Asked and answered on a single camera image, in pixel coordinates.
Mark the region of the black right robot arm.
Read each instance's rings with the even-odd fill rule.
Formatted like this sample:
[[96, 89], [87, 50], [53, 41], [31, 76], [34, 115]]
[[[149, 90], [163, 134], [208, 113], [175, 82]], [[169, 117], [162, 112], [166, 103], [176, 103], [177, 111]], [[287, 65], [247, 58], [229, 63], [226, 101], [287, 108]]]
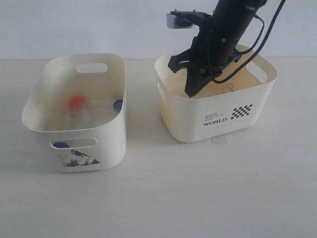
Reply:
[[249, 52], [237, 50], [237, 45], [263, 5], [263, 0], [220, 0], [211, 14], [176, 9], [166, 14], [170, 29], [194, 25], [199, 28], [190, 48], [171, 56], [167, 64], [173, 73], [186, 70], [184, 91], [188, 97], [196, 96], [230, 64]]

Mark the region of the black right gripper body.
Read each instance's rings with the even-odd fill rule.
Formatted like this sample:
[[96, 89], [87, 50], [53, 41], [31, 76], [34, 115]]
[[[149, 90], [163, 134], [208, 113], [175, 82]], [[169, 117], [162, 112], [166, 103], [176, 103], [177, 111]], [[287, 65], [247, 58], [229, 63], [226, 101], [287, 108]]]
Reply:
[[218, 77], [229, 64], [241, 58], [236, 46], [235, 39], [220, 36], [208, 27], [200, 27], [190, 48], [172, 55], [167, 66], [173, 73], [185, 69], [188, 77]]

